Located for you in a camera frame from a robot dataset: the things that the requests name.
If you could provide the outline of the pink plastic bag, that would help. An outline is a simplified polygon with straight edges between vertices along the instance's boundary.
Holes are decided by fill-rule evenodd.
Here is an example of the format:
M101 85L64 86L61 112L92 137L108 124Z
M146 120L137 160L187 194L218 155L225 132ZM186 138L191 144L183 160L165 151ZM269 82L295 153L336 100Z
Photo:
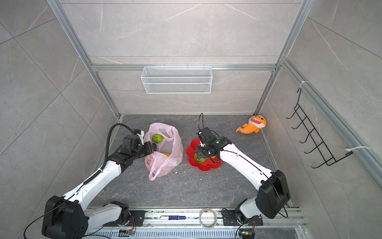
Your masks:
M149 170L149 180L153 181L170 173L183 161L184 147L178 130L168 124L155 122L149 126L144 141L150 141L152 135L161 134L163 141L157 145L156 151L144 157L145 166Z

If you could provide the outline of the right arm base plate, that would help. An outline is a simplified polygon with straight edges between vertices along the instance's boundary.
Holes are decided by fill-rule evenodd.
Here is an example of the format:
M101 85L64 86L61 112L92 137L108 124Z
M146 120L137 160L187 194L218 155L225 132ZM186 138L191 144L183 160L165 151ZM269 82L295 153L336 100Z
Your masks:
M235 210L228 210L226 208L221 209L220 213L223 217L223 224L225 226L241 226L246 224L251 226L262 226L264 224L261 215L256 215L252 218L246 218L240 212Z

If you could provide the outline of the orange shark plush toy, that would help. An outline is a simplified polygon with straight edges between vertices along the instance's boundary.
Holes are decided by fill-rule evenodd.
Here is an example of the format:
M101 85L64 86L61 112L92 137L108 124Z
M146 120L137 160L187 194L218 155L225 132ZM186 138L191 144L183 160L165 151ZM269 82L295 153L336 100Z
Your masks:
M243 134L251 134L253 132L258 133L260 129L264 128L267 125L266 119L262 115L252 116L247 124L244 124L242 127L239 127L236 132Z

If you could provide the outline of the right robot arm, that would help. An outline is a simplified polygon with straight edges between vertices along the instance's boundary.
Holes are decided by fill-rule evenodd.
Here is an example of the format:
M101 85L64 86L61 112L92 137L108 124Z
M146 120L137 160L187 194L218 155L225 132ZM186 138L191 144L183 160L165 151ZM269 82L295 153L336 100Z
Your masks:
M253 161L225 137L217 138L205 127L197 133L201 145L196 147L199 159L217 157L244 175L257 190L257 195L246 199L235 209L240 224L248 223L253 217L264 215L275 218L285 209L290 200L286 176L280 171L273 172Z

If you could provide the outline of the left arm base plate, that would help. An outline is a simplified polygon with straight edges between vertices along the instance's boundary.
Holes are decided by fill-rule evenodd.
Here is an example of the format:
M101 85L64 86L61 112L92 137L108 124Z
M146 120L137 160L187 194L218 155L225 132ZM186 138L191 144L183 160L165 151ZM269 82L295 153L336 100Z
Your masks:
M143 226L145 213L144 210L123 211L117 224L121 227L132 227L133 225L141 227Z

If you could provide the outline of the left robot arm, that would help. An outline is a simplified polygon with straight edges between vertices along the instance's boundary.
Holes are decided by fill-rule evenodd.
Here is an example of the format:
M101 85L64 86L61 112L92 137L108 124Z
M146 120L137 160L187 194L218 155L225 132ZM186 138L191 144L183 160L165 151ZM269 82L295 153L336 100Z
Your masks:
M91 201L133 161L152 154L156 145L143 142L139 135L127 135L115 152L107 157L104 168L65 195L53 196L45 205L42 235L51 239L80 239L90 230L114 223L125 226L132 221L129 206L112 201L88 209Z

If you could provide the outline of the blue white marker pen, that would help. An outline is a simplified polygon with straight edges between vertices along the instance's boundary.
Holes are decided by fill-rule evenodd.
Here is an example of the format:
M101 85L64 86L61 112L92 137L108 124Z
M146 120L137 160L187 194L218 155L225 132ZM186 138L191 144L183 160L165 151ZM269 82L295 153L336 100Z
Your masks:
M176 216L176 215L170 215L170 216L161 216L160 220L162 221L178 221L178 220L185 220L186 216Z

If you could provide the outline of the white tape roll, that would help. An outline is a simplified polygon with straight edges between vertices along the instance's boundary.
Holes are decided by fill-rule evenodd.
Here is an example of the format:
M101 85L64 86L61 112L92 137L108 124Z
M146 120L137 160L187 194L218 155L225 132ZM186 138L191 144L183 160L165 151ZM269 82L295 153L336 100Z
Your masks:
M205 208L199 213L199 222L202 228L212 230L217 225L217 214L213 209Z

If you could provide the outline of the green bumpy fruit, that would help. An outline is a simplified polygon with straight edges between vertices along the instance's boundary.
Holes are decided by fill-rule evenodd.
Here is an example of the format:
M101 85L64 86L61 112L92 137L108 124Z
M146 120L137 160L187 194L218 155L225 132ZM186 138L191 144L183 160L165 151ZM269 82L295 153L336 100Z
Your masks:
M204 162L206 161L206 159L205 159L205 158L199 158L198 155L195 154L195 155L194 155L194 161L195 161L196 163L202 164L202 163L204 163Z

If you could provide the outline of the red flower-shaped bowl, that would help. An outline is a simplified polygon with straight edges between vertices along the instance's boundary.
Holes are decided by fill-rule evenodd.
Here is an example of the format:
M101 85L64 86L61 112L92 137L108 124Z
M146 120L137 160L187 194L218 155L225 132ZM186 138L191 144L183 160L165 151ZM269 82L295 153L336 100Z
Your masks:
M208 172L211 169L218 169L222 166L222 161L217 158L213 157L206 158L206 161L202 164L196 163L194 161L194 155L196 154L196 147L201 144L201 141L196 138L191 141L190 146L186 150L186 154L188 156L188 162L192 167L197 167L200 171Z

